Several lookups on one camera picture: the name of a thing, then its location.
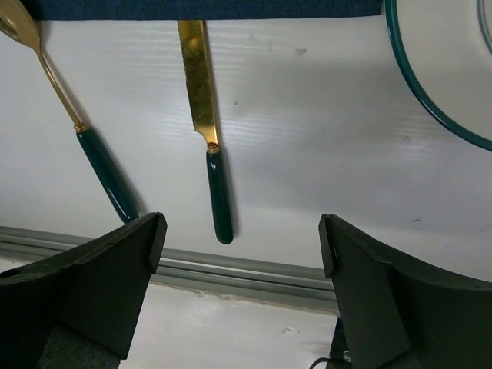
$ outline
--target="white plate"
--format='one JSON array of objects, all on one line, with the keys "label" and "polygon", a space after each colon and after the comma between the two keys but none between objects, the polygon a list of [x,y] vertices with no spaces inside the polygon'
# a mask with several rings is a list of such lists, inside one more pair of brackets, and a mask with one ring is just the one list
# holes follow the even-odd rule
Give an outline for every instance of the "white plate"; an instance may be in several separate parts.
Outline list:
[{"label": "white plate", "polygon": [[391,44],[421,104],[492,150],[492,0],[387,0]]}]

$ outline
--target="spoon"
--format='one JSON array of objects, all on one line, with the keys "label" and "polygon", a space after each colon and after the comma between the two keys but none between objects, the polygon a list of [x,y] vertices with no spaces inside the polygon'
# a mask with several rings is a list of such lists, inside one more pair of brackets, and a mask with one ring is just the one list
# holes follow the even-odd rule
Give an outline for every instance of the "spoon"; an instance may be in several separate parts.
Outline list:
[{"label": "spoon", "polygon": [[80,119],[57,83],[43,55],[38,27],[19,0],[0,0],[0,31],[36,53],[56,95],[72,119],[77,139],[118,216],[124,223],[138,218],[135,201],[128,185],[95,130]]}]

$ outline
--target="knife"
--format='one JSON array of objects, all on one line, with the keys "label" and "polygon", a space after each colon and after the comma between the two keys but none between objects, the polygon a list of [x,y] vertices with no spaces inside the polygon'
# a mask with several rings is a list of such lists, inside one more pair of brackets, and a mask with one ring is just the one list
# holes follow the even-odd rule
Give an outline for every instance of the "knife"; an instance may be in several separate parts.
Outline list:
[{"label": "knife", "polygon": [[208,185],[217,239],[234,239],[225,165],[217,135],[211,63],[204,21],[178,21],[193,127],[207,142]]}]

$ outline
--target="cutlery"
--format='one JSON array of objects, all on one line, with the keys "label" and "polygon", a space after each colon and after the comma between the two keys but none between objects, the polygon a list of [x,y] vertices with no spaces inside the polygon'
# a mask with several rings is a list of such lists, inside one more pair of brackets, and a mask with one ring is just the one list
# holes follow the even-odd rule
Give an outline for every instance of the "cutlery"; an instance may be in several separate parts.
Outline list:
[{"label": "cutlery", "polygon": [[131,191],[97,132],[81,121],[62,88],[57,83],[42,51],[42,39],[34,20],[19,0],[0,1],[0,31],[31,48],[52,84],[56,95],[74,123],[80,145],[90,161],[102,187],[124,223],[138,218]]},{"label": "cutlery", "polygon": [[225,164],[218,141],[211,63],[203,21],[178,21],[193,127],[207,142],[208,185],[217,239],[234,238]]}]

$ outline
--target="knife handle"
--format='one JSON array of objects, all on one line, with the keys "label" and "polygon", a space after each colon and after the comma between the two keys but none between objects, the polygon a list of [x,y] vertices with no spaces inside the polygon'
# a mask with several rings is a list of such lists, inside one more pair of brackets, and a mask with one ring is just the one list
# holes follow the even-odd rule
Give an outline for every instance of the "knife handle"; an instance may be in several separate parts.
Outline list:
[{"label": "knife handle", "polygon": [[232,230],[231,206],[225,177],[225,165],[220,150],[212,153],[207,151],[207,172],[215,235],[222,244],[230,244],[234,238],[234,232]]},{"label": "knife handle", "polygon": [[123,223],[138,218],[130,188],[95,130],[86,127],[77,132],[77,139]]}]

